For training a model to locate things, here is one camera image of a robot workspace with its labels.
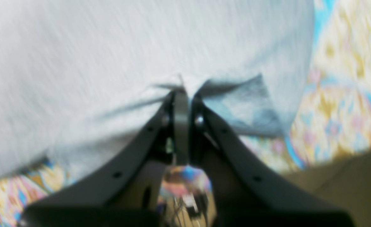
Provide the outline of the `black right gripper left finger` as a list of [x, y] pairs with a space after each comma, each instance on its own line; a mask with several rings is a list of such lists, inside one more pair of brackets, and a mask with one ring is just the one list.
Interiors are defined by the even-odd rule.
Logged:
[[171, 92], [157, 113], [100, 169], [28, 205], [20, 227], [159, 227], [156, 203], [168, 166], [189, 163], [189, 99]]

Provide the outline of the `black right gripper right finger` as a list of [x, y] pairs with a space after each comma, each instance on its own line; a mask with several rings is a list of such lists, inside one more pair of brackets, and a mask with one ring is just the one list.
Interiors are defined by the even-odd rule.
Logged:
[[352, 227], [348, 212], [305, 192], [266, 166], [230, 126], [191, 103], [190, 164], [208, 176], [214, 227]]

